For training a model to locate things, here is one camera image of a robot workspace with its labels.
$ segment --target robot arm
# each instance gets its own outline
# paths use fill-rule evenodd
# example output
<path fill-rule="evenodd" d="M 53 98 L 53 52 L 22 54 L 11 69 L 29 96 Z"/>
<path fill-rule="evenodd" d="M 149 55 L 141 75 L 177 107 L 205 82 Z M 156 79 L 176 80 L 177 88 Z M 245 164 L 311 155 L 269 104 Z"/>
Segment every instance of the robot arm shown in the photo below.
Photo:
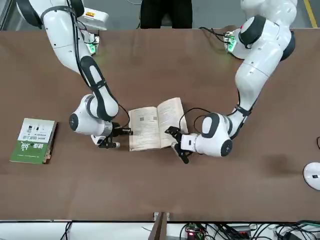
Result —
<path fill-rule="evenodd" d="M 100 145 L 106 137 L 111 136 L 104 147 L 119 146 L 110 142 L 112 136 L 128 133 L 128 129 L 111 122 L 118 114 L 118 102 L 111 94 L 101 70 L 91 57 L 77 28 L 76 19 L 84 13 L 83 2 L 81 0 L 17 0 L 17 7 L 28 23 L 39 28 L 45 27 L 59 61 L 65 67 L 80 74 L 92 91 L 92 94 L 82 98 L 77 110 L 71 114 L 69 118 L 71 129 L 80 134 L 91 135 L 96 145 Z"/>
<path fill-rule="evenodd" d="M 178 143 L 172 147 L 184 163 L 189 162 L 188 156 L 193 152 L 213 157 L 225 157 L 231 152 L 232 139 L 251 114 L 266 81 L 279 62 L 295 48 L 294 35 L 287 27 L 260 15 L 250 18 L 241 30 L 235 32 L 239 39 L 235 48 L 247 51 L 235 75 L 238 103 L 229 115 L 207 114 L 202 122 L 201 134 L 181 134 L 173 126 L 166 131 L 177 140 Z"/>

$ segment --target person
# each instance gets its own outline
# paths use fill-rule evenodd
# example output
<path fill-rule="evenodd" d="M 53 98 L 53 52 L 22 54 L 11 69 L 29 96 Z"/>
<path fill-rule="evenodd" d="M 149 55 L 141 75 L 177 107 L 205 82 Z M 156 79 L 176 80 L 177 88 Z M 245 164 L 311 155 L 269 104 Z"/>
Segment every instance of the person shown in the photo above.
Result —
<path fill-rule="evenodd" d="M 172 28 L 192 28 L 192 0 L 142 0 L 140 28 L 159 29 L 166 14 L 171 19 Z"/>

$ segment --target book cover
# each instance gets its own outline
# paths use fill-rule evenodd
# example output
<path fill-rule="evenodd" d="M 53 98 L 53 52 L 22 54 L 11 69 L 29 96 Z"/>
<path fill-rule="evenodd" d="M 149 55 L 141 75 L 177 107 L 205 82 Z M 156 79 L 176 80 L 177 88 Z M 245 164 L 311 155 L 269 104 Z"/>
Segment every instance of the book cover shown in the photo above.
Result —
<path fill-rule="evenodd" d="M 11 162 L 42 164 L 50 150 L 55 121 L 25 118 L 11 155 Z"/>

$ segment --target book page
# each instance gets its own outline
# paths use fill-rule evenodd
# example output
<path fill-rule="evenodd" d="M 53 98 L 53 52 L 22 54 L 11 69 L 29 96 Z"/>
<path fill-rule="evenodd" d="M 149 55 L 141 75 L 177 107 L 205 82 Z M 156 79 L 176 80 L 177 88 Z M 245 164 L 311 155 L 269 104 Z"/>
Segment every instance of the book page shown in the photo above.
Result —
<path fill-rule="evenodd" d="M 133 131 L 133 135 L 129 136 L 130 151 L 160 149 L 157 108 L 138 108 L 129 111 L 129 115 L 129 128 Z"/>
<path fill-rule="evenodd" d="M 166 134 L 165 131 L 170 126 L 179 127 L 179 120 L 184 114 L 184 109 L 182 107 L 180 97 L 176 97 L 159 104 L 157 110 L 159 117 L 161 148 L 166 148 L 177 141 L 171 135 Z M 188 133 L 185 117 L 181 120 L 181 131 L 185 134 Z"/>

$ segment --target table surface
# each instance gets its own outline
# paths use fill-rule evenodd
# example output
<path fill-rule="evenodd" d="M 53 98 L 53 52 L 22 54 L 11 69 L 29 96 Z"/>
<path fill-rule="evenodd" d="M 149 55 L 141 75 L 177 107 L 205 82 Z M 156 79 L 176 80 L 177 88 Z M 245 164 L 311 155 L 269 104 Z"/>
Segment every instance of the table surface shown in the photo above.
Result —
<path fill-rule="evenodd" d="M 295 52 L 266 83 L 232 153 L 194 154 L 185 165 L 170 148 L 129 152 L 122 136 L 121 149 L 98 149 L 72 132 L 69 116 L 90 92 L 81 77 L 44 32 L 0 32 L 0 219 L 147 221 L 164 211 L 174 221 L 318 220 L 320 193 L 302 172 L 320 162 L 320 31 L 295 35 Z M 238 101 L 241 60 L 202 30 L 101 32 L 95 60 L 128 110 L 181 97 L 185 110 L 228 114 Z M 200 114 L 187 116 L 190 132 Z M 24 118 L 60 122 L 50 164 L 9 162 Z"/>

